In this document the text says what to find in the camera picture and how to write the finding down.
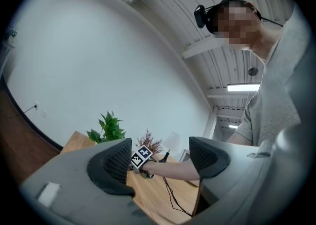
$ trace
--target fluorescent light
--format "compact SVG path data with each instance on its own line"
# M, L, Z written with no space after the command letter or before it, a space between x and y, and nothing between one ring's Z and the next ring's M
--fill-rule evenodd
M238 128L238 126L229 125L229 128L235 128L235 129L237 129L237 128Z
M228 91L257 91L260 84L229 84L227 85Z

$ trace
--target wooden table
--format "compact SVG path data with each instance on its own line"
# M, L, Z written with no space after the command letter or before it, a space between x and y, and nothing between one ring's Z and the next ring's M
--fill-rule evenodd
M78 150L93 146L94 142L87 136L74 132L61 153ZM167 162L178 163L171 156ZM198 187L193 186L182 180L167 179L174 196L184 210L192 213L198 195ZM156 223L158 224L181 224L191 217L183 212L172 209L169 194L165 183L160 176L153 179L145 179L140 174L131 171L127 172L127 185L135 190L133 201Z

